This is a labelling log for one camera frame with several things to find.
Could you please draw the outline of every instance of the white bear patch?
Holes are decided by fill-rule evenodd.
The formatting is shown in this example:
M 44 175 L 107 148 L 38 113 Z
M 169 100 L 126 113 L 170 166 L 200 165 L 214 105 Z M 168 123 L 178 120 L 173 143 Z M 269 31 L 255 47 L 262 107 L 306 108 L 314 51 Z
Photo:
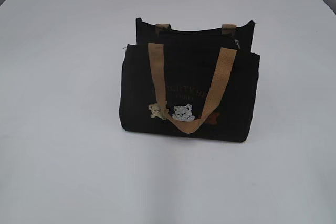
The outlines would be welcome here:
M 191 109 L 193 107 L 188 104 L 187 106 L 174 106 L 174 114 L 173 119 L 183 121 L 183 122 L 190 122 L 195 119 Z
M 161 113 L 160 107 L 157 103 L 151 104 L 148 106 L 150 111 L 152 111 L 151 118 L 159 117 L 163 120 L 166 120 L 167 118 Z

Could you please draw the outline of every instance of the tan strap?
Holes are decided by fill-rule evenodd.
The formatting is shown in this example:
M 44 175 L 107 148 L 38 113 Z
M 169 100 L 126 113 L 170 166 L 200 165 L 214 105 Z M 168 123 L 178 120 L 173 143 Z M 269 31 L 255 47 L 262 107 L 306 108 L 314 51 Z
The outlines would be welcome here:
M 169 29 L 170 24 L 155 24 L 156 35 L 159 35 L 159 32 L 162 31 L 163 28 Z
M 231 74 L 236 53 L 236 50 L 221 48 L 209 92 L 205 99 L 201 118 L 190 122 L 182 122 L 173 119 L 168 114 L 168 109 L 166 108 L 163 44 L 149 43 L 148 54 L 152 79 L 155 88 L 156 101 L 159 105 L 161 113 L 180 131 L 187 134 L 195 132 L 209 117 L 209 115 L 219 106 Z
M 237 25 L 222 24 L 222 34 L 234 36 L 236 34 Z

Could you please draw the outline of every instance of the white table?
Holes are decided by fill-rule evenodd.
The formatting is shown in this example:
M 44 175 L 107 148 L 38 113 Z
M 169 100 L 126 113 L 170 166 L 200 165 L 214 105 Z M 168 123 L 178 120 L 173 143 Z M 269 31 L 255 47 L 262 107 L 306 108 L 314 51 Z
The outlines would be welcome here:
M 257 22 L 243 144 L 125 132 L 135 18 Z M 0 223 L 336 223 L 336 17 L 322 0 L 7 0 Z

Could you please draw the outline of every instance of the tote bag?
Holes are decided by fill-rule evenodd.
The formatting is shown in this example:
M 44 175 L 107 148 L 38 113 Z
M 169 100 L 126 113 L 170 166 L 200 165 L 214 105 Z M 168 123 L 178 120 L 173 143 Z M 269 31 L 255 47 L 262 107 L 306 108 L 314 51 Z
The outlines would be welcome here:
M 204 45 L 128 45 L 119 116 L 127 131 L 243 142 L 260 56 Z
M 170 24 L 156 24 L 152 25 L 146 22 L 143 22 L 141 18 L 136 19 L 136 43 L 160 43 L 158 38 L 160 37 L 160 31 L 169 30 L 172 33 L 186 33 L 186 34 L 212 34 L 212 35 L 228 35 L 231 36 L 237 45 L 237 47 L 243 51 L 251 52 L 252 40 L 254 25 L 253 21 L 249 21 L 246 25 L 237 27 L 233 24 L 223 24 L 221 28 L 209 29 L 209 30 L 200 30 L 200 31 L 177 31 L 172 30 Z

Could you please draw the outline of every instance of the canvas bag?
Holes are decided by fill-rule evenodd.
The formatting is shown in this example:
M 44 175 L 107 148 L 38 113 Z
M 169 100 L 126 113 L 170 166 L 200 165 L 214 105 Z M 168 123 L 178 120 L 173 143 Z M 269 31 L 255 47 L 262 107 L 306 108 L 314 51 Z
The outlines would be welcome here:
M 209 30 L 200 30 L 200 31 L 178 31 L 172 30 L 170 24 L 156 24 L 152 25 L 146 22 L 143 22 L 141 18 L 137 18 L 136 21 L 136 43 L 160 43 L 158 38 L 160 37 L 161 31 L 169 30 L 172 33 L 186 33 L 186 34 L 212 34 L 212 35 L 228 35 L 231 36 L 236 45 L 239 46 L 239 49 L 251 52 L 252 40 L 254 33 L 253 21 L 249 21 L 246 25 L 237 27 L 234 24 L 223 24 L 221 28 L 209 29 Z
M 242 142 L 259 56 L 204 45 L 128 45 L 120 121 L 127 131 Z

